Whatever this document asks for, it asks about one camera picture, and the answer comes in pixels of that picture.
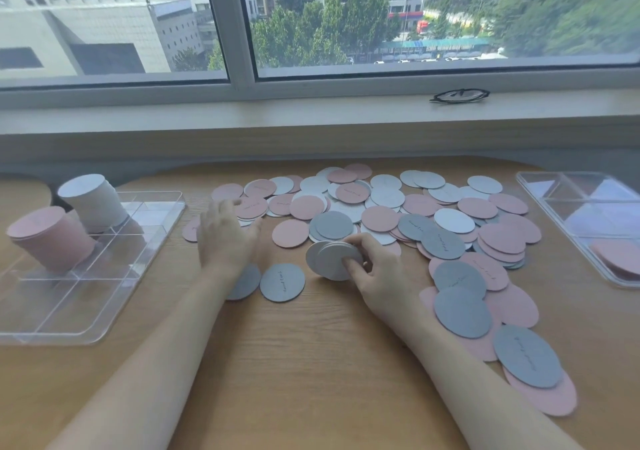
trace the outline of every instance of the plastic tray compartment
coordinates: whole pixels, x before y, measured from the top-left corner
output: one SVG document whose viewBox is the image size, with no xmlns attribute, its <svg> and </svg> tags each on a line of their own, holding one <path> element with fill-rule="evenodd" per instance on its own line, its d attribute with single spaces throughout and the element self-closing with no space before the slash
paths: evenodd
<svg viewBox="0 0 640 450">
<path fill-rule="evenodd" d="M 518 172 L 516 178 L 602 276 L 640 288 L 638 278 L 612 271 L 591 249 L 598 239 L 640 244 L 640 194 L 600 172 Z"/>
<path fill-rule="evenodd" d="M 91 256 L 49 273 L 24 255 L 0 275 L 0 344 L 86 345 L 109 330 L 184 210 L 181 192 L 118 192 L 129 217 Z"/>
</svg>

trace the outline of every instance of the wooden desk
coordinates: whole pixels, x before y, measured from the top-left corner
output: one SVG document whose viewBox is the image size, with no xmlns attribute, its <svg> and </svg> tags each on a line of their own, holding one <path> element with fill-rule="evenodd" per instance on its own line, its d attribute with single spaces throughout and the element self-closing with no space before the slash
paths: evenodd
<svg viewBox="0 0 640 450">
<path fill-rule="evenodd" d="M 284 174 L 309 176 L 344 160 L 231 163 L 183 167 L 133 181 L 127 190 L 181 190 L 189 210 L 171 233 L 106 338 L 83 348 L 0 348 L 0 448 L 40 450 L 68 423 L 165 317 L 196 276 L 196 247 L 180 236 L 221 183 Z M 368 160 L 374 174 L 405 169 L 443 174 L 464 185 L 472 174 L 521 191 L 528 165 L 470 157 Z M 403 187 L 405 192 L 413 189 Z M 538 303 L 535 327 L 557 351 L 580 404 L 556 422 L 588 450 L 637 447 L 640 401 L 640 293 L 596 272 L 529 200 L 543 240 L 511 279 Z M 466 444 L 412 354 L 365 307 L 348 282 L 320 280 L 302 248 L 271 242 L 267 218 L 261 269 L 294 262 L 305 269 L 300 297 L 282 305 L 254 293 L 222 309 L 204 354 L 173 450 L 463 449 Z M 416 289 L 431 284 L 427 263 L 403 246 Z M 498 369 L 497 363 L 491 365 Z"/>
<path fill-rule="evenodd" d="M 0 173 L 0 272 L 17 260 L 22 251 L 4 234 L 24 214 L 51 205 L 51 190 L 37 178 Z"/>
</svg>

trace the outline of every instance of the hand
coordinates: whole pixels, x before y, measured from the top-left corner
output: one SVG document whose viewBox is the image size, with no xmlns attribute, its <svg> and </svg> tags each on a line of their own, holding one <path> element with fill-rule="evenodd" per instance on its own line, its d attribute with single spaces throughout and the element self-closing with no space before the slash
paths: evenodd
<svg viewBox="0 0 640 450">
<path fill-rule="evenodd" d="M 411 290 L 400 257 L 387 251 L 371 234 L 353 234 L 344 239 L 356 246 L 365 259 L 370 260 L 367 273 L 357 261 L 342 260 L 365 303 L 371 311 L 399 336 L 403 336 L 403 323 L 420 303 L 417 291 Z"/>
<path fill-rule="evenodd" d="M 203 270 L 216 266 L 237 271 L 239 275 L 251 260 L 262 218 L 254 220 L 251 227 L 243 231 L 234 211 L 239 203 L 239 199 L 212 201 L 207 211 L 200 214 L 197 236 Z"/>
</svg>

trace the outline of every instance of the window frame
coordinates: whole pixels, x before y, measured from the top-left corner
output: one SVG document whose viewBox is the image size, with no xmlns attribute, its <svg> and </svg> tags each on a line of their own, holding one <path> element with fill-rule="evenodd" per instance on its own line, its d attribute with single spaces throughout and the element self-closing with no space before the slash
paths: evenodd
<svg viewBox="0 0 640 450">
<path fill-rule="evenodd" d="M 640 87 L 638 63 L 623 57 L 562 57 L 426 64 L 356 64 L 266 69 L 258 74 L 245 0 L 209 0 L 227 75 L 221 71 L 112 74 L 3 81 L 0 108 L 210 103 L 282 98 L 435 94 L 460 87 L 492 92 Z M 302 72 L 303 75 L 288 74 Z"/>
</svg>

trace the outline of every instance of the left hand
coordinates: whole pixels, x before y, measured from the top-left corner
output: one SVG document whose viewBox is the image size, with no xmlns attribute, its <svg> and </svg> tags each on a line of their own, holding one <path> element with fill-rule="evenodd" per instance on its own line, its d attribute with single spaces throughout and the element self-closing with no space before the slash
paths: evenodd
<svg viewBox="0 0 640 450">
<path fill-rule="evenodd" d="M 242 230 L 234 206 L 240 199 L 212 201 L 206 212 L 200 214 L 198 227 L 198 254 L 203 270 L 212 266 L 232 269 L 240 273 L 249 263 L 260 236 L 262 218 Z"/>
</svg>

